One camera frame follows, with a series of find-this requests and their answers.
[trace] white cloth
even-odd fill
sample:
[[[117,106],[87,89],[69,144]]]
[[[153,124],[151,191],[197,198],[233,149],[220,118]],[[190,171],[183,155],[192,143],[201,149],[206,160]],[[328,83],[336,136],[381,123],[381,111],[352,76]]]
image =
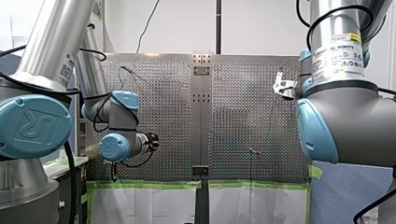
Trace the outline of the white cloth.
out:
[[[210,223],[306,224],[307,190],[211,189]]]
[[[91,224],[193,223],[195,189],[96,189]]]

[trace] white wall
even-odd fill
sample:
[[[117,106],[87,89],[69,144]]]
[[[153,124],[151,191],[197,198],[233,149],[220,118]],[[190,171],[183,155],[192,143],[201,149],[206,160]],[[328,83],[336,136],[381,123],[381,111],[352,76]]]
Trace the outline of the white wall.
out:
[[[0,0],[0,50],[27,44],[43,3],[44,0]],[[99,49],[102,49],[102,22],[94,16],[92,16],[92,22],[96,26],[95,33]],[[23,50],[15,54],[22,56]]]
[[[116,52],[135,52],[156,0],[105,0],[105,24]],[[224,0],[222,54],[298,55],[307,28],[295,13],[294,0]],[[309,5],[301,1],[309,21]],[[396,89],[393,77],[394,6],[381,33],[372,41],[366,76]],[[216,48],[216,0],[161,1],[143,37],[140,52],[208,53]]]

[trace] metal rod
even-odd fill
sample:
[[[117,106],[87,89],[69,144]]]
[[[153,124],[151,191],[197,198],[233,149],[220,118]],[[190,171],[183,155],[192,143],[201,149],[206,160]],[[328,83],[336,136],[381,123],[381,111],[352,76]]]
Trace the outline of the metal rod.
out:
[[[221,0],[216,7],[216,54],[221,54]]]

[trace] cable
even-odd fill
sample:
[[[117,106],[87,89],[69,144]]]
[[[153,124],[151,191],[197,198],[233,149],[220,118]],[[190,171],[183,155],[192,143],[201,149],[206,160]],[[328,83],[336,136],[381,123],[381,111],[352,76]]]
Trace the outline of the cable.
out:
[[[300,0],[296,0],[296,12],[297,12],[297,17],[300,20],[300,22],[306,26],[306,27],[310,27],[309,23],[307,21],[304,20],[303,16],[301,15],[301,11],[300,11]]]
[[[16,52],[18,50],[25,49],[25,48],[26,48],[26,45],[23,45],[23,46],[15,48],[15,49],[9,49],[9,50],[3,51],[3,52],[0,53],[0,58],[3,57],[3,56],[8,55],[10,53],[13,53],[13,52]]]
[[[146,163],[149,161],[149,159],[151,159],[151,157],[152,157],[153,154],[154,154],[154,152],[151,151],[150,154],[149,154],[149,156],[146,158],[146,160],[143,161],[142,163],[138,164],[138,165],[130,165],[130,164],[125,163],[124,161],[121,161],[120,163],[121,163],[123,166],[128,167],[128,168],[138,168],[138,167],[141,167],[141,166],[143,166],[144,164],[146,164]]]
[[[2,77],[3,79],[5,79],[5,80],[7,80],[7,81],[9,81],[9,82],[11,82],[11,83],[17,85],[17,86],[20,86],[20,87],[25,88],[25,89],[27,89],[28,91],[36,92],[36,93],[39,93],[39,94],[48,94],[48,93],[52,93],[52,94],[59,94],[59,95],[76,95],[76,94],[79,94],[79,93],[80,93],[80,90],[79,90],[79,89],[69,89],[69,90],[67,90],[67,91],[65,91],[65,92],[61,92],[61,91],[52,91],[52,90],[45,89],[45,88],[42,88],[42,87],[38,87],[38,86],[35,86],[35,85],[32,85],[32,84],[20,82],[20,81],[14,79],[14,78],[12,78],[12,77],[7,76],[6,74],[4,74],[4,73],[2,73],[2,72],[0,72],[0,77]]]
[[[13,52],[16,52],[18,50],[21,50],[21,49],[26,49],[26,45],[22,45],[20,47],[15,48],[15,49],[9,49],[9,50],[3,51],[3,52],[0,53],[0,58],[3,57],[3,56],[8,55],[10,53],[13,53]],[[79,49],[79,50],[87,51],[87,52],[91,52],[91,53],[97,53],[97,54],[102,55],[103,59],[100,60],[101,62],[103,62],[103,61],[105,61],[107,59],[107,56],[103,52],[95,50],[95,49]]]
[[[288,62],[291,62],[291,61],[299,61],[300,59],[298,59],[298,58],[289,58],[289,59],[287,59],[285,62],[283,62],[280,66],[279,66],[279,68],[277,69],[279,72],[283,72],[283,67],[288,63]]]
[[[103,52],[95,50],[95,49],[79,49],[79,50],[90,52],[90,53],[97,53],[97,54],[102,55],[103,59],[100,60],[101,62],[104,62],[107,59],[107,56]]]
[[[127,110],[127,111],[134,117],[134,119],[136,120],[136,125],[139,124],[139,118],[137,117],[137,115],[136,115],[130,108],[128,108],[123,102],[121,102],[119,99],[117,99],[117,97],[114,96],[114,94],[111,92],[111,93],[102,101],[102,103],[101,103],[101,104],[97,107],[97,109],[96,109],[96,114],[95,114],[95,117],[93,118],[93,129],[94,129],[97,133],[104,132],[104,131],[107,130],[108,127],[109,127],[109,125],[107,124],[107,126],[106,126],[104,129],[100,129],[100,130],[99,130],[99,129],[97,129],[96,124],[97,124],[98,119],[99,119],[100,121],[103,122],[103,120],[100,118],[100,112],[103,110],[103,108],[105,107],[106,102],[107,102],[110,98],[113,99],[115,102],[117,102],[119,105],[121,105],[122,108],[124,108],[125,110]]]
[[[119,67],[119,72],[117,73],[117,75],[119,76],[119,81],[120,81],[120,83],[121,83],[120,90],[122,90],[124,84],[123,84],[123,81],[122,81],[122,78],[121,78],[120,70],[121,70],[121,67]]]
[[[353,223],[355,224],[359,224],[358,220],[364,215],[366,214],[368,211],[372,210],[373,208],[379,206],[381,203],[386,202],[387,200],[389,200],[391,197],[393,197],[396,194],[396,189],[392,190],[391,192],[387,193],[386,195],[384,195],[382,198],[376,200],[375,202],[371,203],[370,205],[368,205],[367,207],[363,208],[361,211],[359,211],[358,214],[356,214],[353,217]]]
[[[368,43],[370,40],[372,40],[374,37],[376,37],[379,34],[379,32],[382,30],[382,27],[384,27],[386,20],[387,20],[387,16],[384,17],[384,20],[382,20],[382,23],[381,25],[379,25],[378,29],[376,29],[376,31],[372,35],[370,35],[363,41],[363,45]]]
[[[154,15],[155,10],[157,9],[158,4],[160,3],[160,0],[157,0],[157,3],[155,3],[154,9],[152,9],[151,14],[148,17],[148,22],[146,23],[145,30],[143,31],[142,35],[139,37],[139,43],[137,44],[137,50],[136,53],[139,53],[140,50],[140,45],[142,44],[142,38],[143,35],[145,35],[147,29],[149,28],[149,22],[151,21],[152,16]]]
[[[26,48],[26,45],[23,45],[23,46],[15,48],[15,49],[6,50],[6,51],[0,53],[0,58],[3,57],[3,56],[8,55],[10,53],[13,53],[13,52],[16,52],[18,50],[25,49],[25,48]],[[100,51],[97,51],[97,50],[94,50],[94,49],[80,49],[80,50],[87,51],[87,52],[92,52],[92,53],[98,53],[98,54],[102,55],[104,58],[101,59],[101,62],[107,59],[107,56],[103,52],[100,52]],[[2,77],[3,79],[5,79],[5,80],[17,85],[17,86],[25,88],[28,91],[39,93],[39,94],[48,94],[48,93],[59,94],[59,95],[77,95],[77,94],[80,94],[80,90],[77,89],[77,88],[68,89],[65,92],[52,91],[52,90],[45,89],[45,88],[42,88],[42,87],[38,87],[38,86],[35,86],[35,85],[32,85],[32,84],[20,82],[20,81],[14,79],[12,77],[9,77],[9,76],[5,75],[2,72],[0,72],[0,77]]]
[[[100,112],[102,111],[102,109],[105,107],[106,102],[108,101],[108,99],[110,99],[111,97],[111,93],[102,101],[102,103],[97,107],[96,109],[96,114],[95,117],[93,118],[93,129],[97,132],[97,133],[101,133],[104,132],[105,130],[108,129],[109,125],[107,124],[107,126],[104,129],[97,129],[96,128],[96,124],[97,124],[97,120],[99,119],[101,122],[104,122],[101,118],[100,118]]]
[[[70,147],[69,141],[66,141],[64,143],[64,151],[66,152],[67,161],[69,163],[70,169],[71,206],[69,224],[74,224],[77,210],[77,172],[73,159],[72,148]]]
[[[111,162],[111,180],[115,183],[118,179],[117,175],[117,163]]]
[[[385,89],[385,88],[380,88],[380,87],[378,87],[378,91],[382,91],[382,92],[385,92],[385,93],[389,93],[389,94],[392,94],[392,95],[396,95],[396,91],[389,90],[389,89]]]
[[[315,30],[315,28],[322,21],[329,18],[334,12],[341,11],[341,10],[347,10],[347,9],[358,9],[358,10],[364,11],[365,13],[367,13],[369,15],[369,22],[367,23],[366,26],[361,28],[361,32],[370,28],[373,25],[375,16],[374,16],[373,11],[368,7],[364,7],[361,5],[351,5],[351,6],[338,7],[338,8],[332,9],[332,10],[328,11],[326,14],[324,14],[323,16],[319,17],[317,20],[315,20],[314,23],[312,23],[311,27],[309,27],[308,33],[306,34],[306,45],[307,45],[309,51],[311,51],[311,34]]]

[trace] perforated metal panel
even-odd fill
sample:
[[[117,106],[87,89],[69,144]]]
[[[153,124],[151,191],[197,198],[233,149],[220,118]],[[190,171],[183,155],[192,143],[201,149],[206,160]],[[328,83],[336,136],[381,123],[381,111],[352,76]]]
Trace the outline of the perforated metal panel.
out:
[[[139,93],[139,125],[142,132],[157,133],[160,150],[144,166],[118,166],[119,178],[191,179],[191,55],[108,55],[103,63],[110,90]],[[132,74],[120,69],[126,66]],[[106,133],[95,133],[98,143]],[[127,160],[137,165],[146,156]],[[110,165],[97,157],[90,163],[89,179],[109,179]]]
[[[308,178],[294,116],[295,102],[280,99],[272,87],[277,68],[286,59],[212,58],[210,178],[287,182]],[[298,64],[288,64],[284,72],[284,79],[295,79]]]
[[[143,167],[119,166],[119,177],[190,180],[193,165],[208,165],[210,179],[307,181],[295,102],[281,100],[272,88],[277,68],[288,58],[206,56],[200,65],[193,55],[108,55],[108,87],[140,94],[138,129],[157,133],[161,143]],[[194,74],[196,66],[208,67],[210,73]],[[297,63],[287,64],[284,71],[285,79],[295,79]],[[96,133],[95,143],[104,135]],[[110,165],[99,157],[88,171],[89,179],[110,178]]]

